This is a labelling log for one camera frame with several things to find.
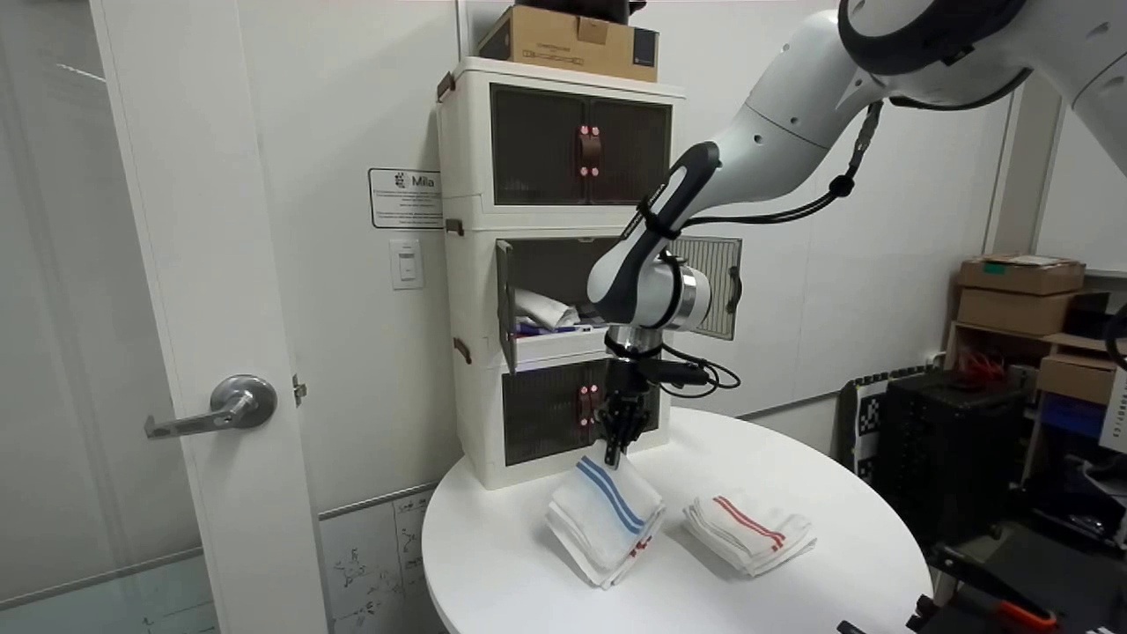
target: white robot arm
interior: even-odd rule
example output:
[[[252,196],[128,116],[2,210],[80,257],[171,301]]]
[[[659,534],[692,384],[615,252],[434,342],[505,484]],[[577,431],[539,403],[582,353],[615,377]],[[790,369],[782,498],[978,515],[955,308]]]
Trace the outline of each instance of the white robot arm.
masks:
[[[1027,73],[1042,73],[1127,173],[1127,0],[843,0],[805,18],[731,125],[677,159],[588,276],[588,301],[611,324],[611,377],[625,377],[621,395],[645,384],[629,362],[659,355],[663,326],[692,331],[710,310],[708,276],[669,252],[692,215],[796,190],[871,108],[850,173],[785,215],[803,217],[853,190],[880,102],[971,108]],[[611,412],[610,463],[637,434],[629,410]]]

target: door handle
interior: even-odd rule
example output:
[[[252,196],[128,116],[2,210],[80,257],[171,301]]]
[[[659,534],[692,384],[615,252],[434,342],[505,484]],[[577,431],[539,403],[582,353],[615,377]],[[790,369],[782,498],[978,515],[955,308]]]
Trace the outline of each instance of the door handle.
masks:
[[[154,423],[148,417],[145,437],[189,437],[210,431],[252,431],[265,426],[277,410],[277,392],[252,375],[232,375],[210,392],[210,412]]]

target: towel stripe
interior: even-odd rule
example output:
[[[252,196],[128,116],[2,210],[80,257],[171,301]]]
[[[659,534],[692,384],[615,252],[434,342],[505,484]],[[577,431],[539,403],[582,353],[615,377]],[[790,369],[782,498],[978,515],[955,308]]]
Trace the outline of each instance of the towel stripe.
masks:
[[[598,464],[598,463],[591,463],[591,457],[582,457],[582,464],[588,464],[607,486],[610,486],[610,493],[621,499],[621,507],[625,510],[625,518],[629,518],[629,525],[645,525],[634,510],[629,510],[629,505],[625,505],[625,498],[621,493],[621,486],[610,479],[610,472]]]
[[[621,518],[621,525],[629,533],[629,534],[640,534],[640,525],[634,525],[634,515],[629,507],[615,498],[615,490],[607,486],[607,479],[598,479],[598,472],[591,472],[591,464],[577,463],[577,472],[586,472],[594,490],[601,490],[601,498],[610,499],[611,515]]]
[[[785,534],[782,533],[771,533],[765,527],[762,523],[748,518],[729,498],[710,498],[721,510],[731,515],[736,525],[744,525],[748,533],[762,534],[762,539],[771,539],[776,554],[782,548]]]

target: label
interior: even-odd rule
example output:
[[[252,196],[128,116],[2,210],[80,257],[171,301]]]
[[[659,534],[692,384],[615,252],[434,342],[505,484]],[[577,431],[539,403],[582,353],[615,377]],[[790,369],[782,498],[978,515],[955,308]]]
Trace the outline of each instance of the label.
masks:
[[[1127,453],[1127,369],[1116,369],[1113,398],[1104,403],[1099,447]]]
[[[365,170],[373,229],[442,225],[435,170]]]

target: blue striped towel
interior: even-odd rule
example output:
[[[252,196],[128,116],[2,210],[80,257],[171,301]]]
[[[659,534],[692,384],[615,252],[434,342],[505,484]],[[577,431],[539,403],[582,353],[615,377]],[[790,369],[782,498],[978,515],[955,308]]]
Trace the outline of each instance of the blue striped towel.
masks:
[[[547,525],[582,575],[607,589],[648,554],[663,510],[663,498],[625,463],[607,470],[582,457],[554,493]]]

